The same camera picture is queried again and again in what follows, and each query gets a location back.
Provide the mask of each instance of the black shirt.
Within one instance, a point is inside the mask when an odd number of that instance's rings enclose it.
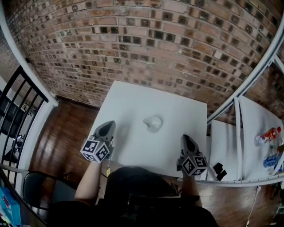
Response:
[[[79,201],[53,204],[48,225],[218,227],[209,211],[193,205],[194,198],[185,200],[176,196],[175,190],[159,176],[142,168],[123,167],[109,175],[104,199],[98,205],[89,207]]]

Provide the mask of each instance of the brick wall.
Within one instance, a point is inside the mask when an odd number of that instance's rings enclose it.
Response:
[[[13,0],[5,11],[17,45],[50,91],[101,106],[112,82],[121,80],[206,102],[210,114],[261,60],[283,4]],[[0,61],[2,68],[6,63]],[[261,103],[266,89],[271,91],[263,82],[269,82],[270,71],[249,98]],[[259,84],[264,84],[260,91]]]

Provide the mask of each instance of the chair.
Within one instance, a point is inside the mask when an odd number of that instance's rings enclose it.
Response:
[[[67,177],[70,173],[65,174],[62,177],[55,177],[43,172],[28,172],[26,170],[9,167],[3,164],[0,164],[0,167],[2,169],[23,174],[21,196],[32,207],[48,210],[48,208],[40,206],[42,199],[41,188],[44,181],[48,178],[55,181],[51,199],[52,204],[60,201],[74,201],[75,199],[75,192],[78,184],[64,179],[64,177]]]

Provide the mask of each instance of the black railing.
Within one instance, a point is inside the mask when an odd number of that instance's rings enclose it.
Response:
[[[14,97],[10,100],[7,94],[19,76],[22,76],[24,80],[16,91]],[[24,93],[22,89],[24,85],[29,86],[27,93]],[[16,104],[15,100],[17,97],[19,97],[20,92],[24,97],[22,98],[20,104]],[[28,102],[28,107],[24,108],[24,104],[27,102],[27,98],[29,96],[33,96],[32,100]],[[39,104],[36,107],[35,101],[37,99],[39,99]],[[49,100],[24,72],[22,66],[19,66],[0,95],[0,136],[2,134],[7,136],[1,158],[2,164],[4,161],[8,161],[9,166],[11,166],[12,163],[15,163],[16,168],[18,168],[28,132],[43,102],[49,102]],[[33,116],[26,131],[23,132],[21,130],[29,114]],[[10,138],[13,140],[12,147],[8,152],[6,152]],[[17,173],[15,173],[14,177],[14,187],[16,185],[16,177]]]

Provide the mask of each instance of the black chair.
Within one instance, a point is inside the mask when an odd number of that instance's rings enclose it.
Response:
[[[78,184],[64,179],[69,174],[65,174],[62,177],[55,177],[43,172],[29,172],[23,183],[23,199],[32,207],[48,210],[48,208],[41,207],[40,203],[42,199],[42,185],[46,179],[50,178],[55,181],[51,199],[52,204],[61,201],[74,201]]]

